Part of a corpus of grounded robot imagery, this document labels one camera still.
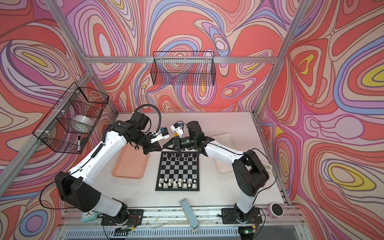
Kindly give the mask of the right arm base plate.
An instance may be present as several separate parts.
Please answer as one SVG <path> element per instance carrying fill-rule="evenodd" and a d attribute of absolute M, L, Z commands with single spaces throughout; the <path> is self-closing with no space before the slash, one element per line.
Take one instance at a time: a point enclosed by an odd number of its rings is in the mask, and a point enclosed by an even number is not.
<path fill-rule="evenodd" d="M 235 208 L 222 208 L 219 216 L 225 225 L 252 224 L 258 226 L 263 222 L 260 209 L 256 207 L 246 214 Z"/>

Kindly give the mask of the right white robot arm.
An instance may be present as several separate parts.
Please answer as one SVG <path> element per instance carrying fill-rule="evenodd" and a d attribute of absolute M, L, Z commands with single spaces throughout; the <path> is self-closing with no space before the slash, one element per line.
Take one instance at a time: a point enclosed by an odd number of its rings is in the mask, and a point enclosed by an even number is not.
<path fill-rule="evenodd" d="M 183 126 L 184 124 L 178 122 L 171 125 L 171 131 L 177 136 L 164 144 L 163 148 L 176 152 L 187 149 L 195 150 L 199 154 L 232 166 L 241 190 L 239 199 L 234 205 L 234 211 L 238 214 L 238 218 L 249 215 L 254 208 L 257 193 L 270 179 L 270 175 L 258 155 L 253 150 L 236 151 L 207 137 L 197 121 L 187 123 L 189 136 L 183 137 Z"/>

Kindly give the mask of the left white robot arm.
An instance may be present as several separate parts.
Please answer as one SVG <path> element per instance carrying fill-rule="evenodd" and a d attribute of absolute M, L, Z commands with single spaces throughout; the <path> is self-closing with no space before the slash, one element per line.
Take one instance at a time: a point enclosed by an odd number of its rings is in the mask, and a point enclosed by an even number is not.
<path fill-rule="evenodd" d="M 128 121 L 108 125 L 97 147 L 69 172 L 59 172 L 55 176 L 60 199 L 84 213 L 93 211 L 113 217 L 118 222 L 127 220 L 127 205 L 105 196 L 93 188 L 93 183 L 105 165 L 129 143 L 141 147 L 145 155 L 161 151 L 161 146 L 152 143 L 151 137 L 144 133 L 149 122 L 148 116 L 135 112 Z"/>

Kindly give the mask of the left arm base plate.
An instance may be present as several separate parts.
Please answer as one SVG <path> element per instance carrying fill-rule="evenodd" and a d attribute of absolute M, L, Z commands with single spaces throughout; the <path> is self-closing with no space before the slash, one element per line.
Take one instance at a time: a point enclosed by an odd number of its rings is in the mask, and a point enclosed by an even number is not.
<path fill-rule="evenodd" d="M 143 209 L 130 209 L 125 210 L 122 214 L 118 214 L 116 217 L 103 216 L 102 217 L 102 226 L 128 226 L 128 227 L 137 227 L 142 224 L 144 215 Z"/>

